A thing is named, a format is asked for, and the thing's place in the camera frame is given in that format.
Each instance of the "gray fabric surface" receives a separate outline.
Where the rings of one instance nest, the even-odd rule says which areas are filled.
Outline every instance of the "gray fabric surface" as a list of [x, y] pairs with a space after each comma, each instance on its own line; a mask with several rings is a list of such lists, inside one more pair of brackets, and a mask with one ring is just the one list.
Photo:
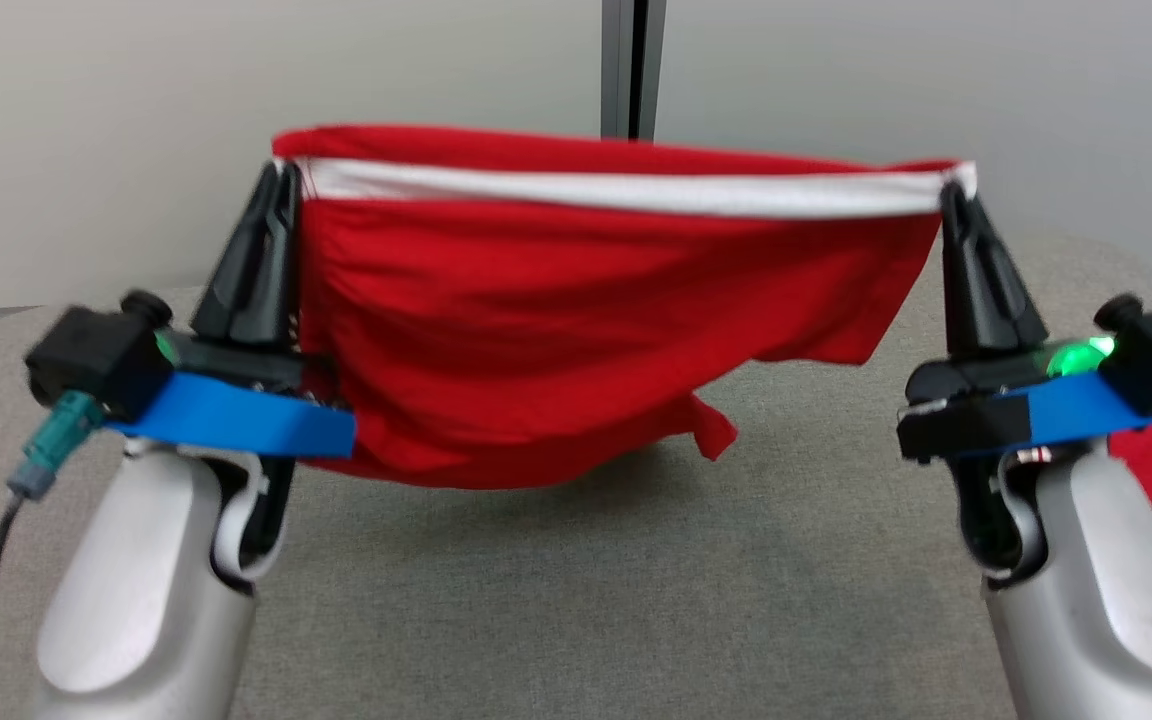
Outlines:
[[[1116, 291], [1152, 306], [1152, 272], [1112, 247], [1015, 251], [1058, 336], [1092, 332]], [[0, 321], [0, 510], [41, 418], [20, 356], [54, 316]], [[1011, 717], [947, 473], [902, 462], [893, 432], [942, 316], [933, 255], [866, 366], [748, 366], [706, 388], [741, 427], [717, 464], [673, 439], [480, 495], [301, 471], [234, 717]], [[0, 719], [23, 717], [36, 628], [119, 455], [91, 442], [18, 521]]]

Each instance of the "white trim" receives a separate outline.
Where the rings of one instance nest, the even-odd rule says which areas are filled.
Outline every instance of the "white trim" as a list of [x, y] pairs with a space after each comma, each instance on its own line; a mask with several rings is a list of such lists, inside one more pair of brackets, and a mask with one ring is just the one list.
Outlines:
[[642, 176], [605, 173], [463, 170], [371, 160], [302, 158], [306, 197], [326, 200], [530, 200], [614, 209], [764, 219], [922, 215], [940, 210], [956, 179], [977, 191], [973, 162], [943, 172], [812, 176]]

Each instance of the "blue strap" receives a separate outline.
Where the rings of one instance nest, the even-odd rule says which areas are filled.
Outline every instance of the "blue strap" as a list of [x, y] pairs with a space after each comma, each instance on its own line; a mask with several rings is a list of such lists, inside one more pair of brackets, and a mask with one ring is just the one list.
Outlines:
[[355, 420], [328, 407], [175, 373], [137, 423], [108, 429], [173, 445], [280, 457], [348, 457]]
[[1028, 397], [1030, 441], [1001, 450], [1083, 441], [1152, 425], [1152, 418], [1137, 415], [1100, 373], [1052, 378], [1005, 396]]

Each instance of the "white wall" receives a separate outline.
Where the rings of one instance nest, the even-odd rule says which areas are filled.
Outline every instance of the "white wall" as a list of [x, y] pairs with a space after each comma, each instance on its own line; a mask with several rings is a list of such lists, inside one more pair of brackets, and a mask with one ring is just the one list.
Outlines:
[[655, 138], [975, 159], [1005, 234], [1152, 264], [1152, 0], [668, 0]]
[[0, 0], [0, 306], [204, 281], [280, 129], [599, 127], [600, 6]]

